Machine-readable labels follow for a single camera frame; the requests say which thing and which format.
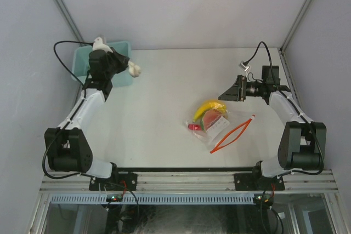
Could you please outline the white fake bone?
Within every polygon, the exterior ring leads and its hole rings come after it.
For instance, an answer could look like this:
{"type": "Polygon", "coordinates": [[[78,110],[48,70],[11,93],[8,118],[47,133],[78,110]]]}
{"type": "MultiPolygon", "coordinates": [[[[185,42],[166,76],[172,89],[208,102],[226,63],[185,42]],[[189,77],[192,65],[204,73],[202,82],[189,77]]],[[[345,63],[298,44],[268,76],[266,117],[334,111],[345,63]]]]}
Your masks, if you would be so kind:
{"type": "Polygon", "coordinates": [[[137,64],[129,61],[128,62],[128,72],[133,78],[137,78],[141,74],[141,67],[137,64]]]}

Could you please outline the red fake watermelon slice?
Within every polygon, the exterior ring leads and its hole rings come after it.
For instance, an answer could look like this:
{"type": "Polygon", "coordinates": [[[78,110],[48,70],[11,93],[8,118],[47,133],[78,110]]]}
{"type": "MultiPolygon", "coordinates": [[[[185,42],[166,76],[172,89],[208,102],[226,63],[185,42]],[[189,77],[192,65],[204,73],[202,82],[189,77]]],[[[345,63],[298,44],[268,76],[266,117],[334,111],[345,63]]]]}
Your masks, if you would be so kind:
{"type": "Polygon", "coordinates": [[[206,111],[202,117],[200,118],[200,127],[201,129],[206,132],[212,125],[215,124],[217,120],[221,118],[223,114],[216,110],[216,109],[211,109],[206,111]]]}

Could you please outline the clear zip top bag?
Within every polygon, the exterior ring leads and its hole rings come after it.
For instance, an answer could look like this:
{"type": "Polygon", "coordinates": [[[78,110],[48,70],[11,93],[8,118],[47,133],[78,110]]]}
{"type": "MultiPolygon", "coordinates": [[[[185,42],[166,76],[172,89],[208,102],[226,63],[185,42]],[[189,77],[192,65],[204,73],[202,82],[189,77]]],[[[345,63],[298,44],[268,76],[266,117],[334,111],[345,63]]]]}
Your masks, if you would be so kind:
{"type": "Polygon", "coordinates": [[[223,113],[221,118],[217,120],[215,124],[212,125],[206,132],[203,130],[194,131],[188,129],[188,124],[194,123],[200,125],[200,118],[202,117],[201,116],[196,122],[193,122],[195,111],[191,118],[185,121],[186,128],[192,133],[192,135],[197,137],[206,145],[211,154],[238,141],[255,119],[255,115],[252,113],[230,111],[227,108],[227,112],[223,113]]]}

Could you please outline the red fake chili pepper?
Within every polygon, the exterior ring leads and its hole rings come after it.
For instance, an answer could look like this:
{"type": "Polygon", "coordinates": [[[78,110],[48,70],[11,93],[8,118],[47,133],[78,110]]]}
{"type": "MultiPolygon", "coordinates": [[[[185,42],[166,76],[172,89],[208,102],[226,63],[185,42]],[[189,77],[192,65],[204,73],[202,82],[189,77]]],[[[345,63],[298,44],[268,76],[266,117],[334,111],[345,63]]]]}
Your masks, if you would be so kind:
{"type": "Polygon", "coordinates": [[[194,123],[188,124],[188,129],[194,130],[194,131],[202,130],[199,124],[194,124],[194,123]]]}

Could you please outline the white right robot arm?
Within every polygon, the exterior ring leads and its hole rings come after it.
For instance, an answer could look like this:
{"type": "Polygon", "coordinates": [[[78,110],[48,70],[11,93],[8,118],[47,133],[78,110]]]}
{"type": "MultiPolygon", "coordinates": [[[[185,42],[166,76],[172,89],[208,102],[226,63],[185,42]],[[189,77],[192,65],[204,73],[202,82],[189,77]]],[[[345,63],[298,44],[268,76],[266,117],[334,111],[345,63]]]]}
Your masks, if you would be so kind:
{"type": "Polygon", "coordinates": [[[309,118],[294,101],[290,89],[280,83],[279,67],[263,66],[261,81],[237,76],[218,99],[243,102],[247,97],[262,98],[285,126],[277,155],[256,164],[259,171],[252,175],[253,186],[266,189],[272,178],[290,173],[321,174],[325,165],[326,126],[309,118]]]}

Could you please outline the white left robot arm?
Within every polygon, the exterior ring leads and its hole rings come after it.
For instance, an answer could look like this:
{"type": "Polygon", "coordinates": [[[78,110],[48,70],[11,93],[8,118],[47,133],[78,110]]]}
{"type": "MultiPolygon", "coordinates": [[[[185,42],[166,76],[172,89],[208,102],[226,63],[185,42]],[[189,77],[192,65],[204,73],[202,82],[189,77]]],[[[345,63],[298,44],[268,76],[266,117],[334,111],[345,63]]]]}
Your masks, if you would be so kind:
{"type": "Polygon", "coordinates": [[[55,177],[48,169],[64,172],[66,178],[79,174],[101,178],[104,187],[114,190],[120,184],[120,176],[114,173],[115,164],[94,157],[85,133],[94,114],[108,99],[114,75],[129,67],[129,57],[112,47],[93,48],[88,62],[90,69],[79,101],[63,122],[44,134],[42,170],[51,179],[55,177]]]}

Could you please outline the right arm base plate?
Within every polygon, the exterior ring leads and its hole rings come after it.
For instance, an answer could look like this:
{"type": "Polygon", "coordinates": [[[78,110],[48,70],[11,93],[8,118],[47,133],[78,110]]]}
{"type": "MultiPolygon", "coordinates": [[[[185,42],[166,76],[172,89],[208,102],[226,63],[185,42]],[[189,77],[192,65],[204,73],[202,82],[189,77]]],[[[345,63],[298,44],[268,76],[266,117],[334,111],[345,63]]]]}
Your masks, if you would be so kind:
{"type": "Polygon", "coordinates": [[[234,183],[236,191],[264,191],[264,190],[285,190],[282,179],[255,177],[252,173],[235,173],[234,183]]]}

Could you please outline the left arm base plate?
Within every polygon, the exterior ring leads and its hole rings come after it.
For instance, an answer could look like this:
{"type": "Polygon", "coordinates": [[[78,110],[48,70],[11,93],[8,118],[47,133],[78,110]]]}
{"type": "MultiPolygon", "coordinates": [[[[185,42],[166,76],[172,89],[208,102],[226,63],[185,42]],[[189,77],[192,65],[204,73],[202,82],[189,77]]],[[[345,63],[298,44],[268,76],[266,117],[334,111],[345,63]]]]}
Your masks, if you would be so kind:
{"type": "Polygon", "coordinates": [[[90,191],[135,191],[138,175],[132,172],[112,174],[108,179],[96,178],[89,183],[90,191]]]}

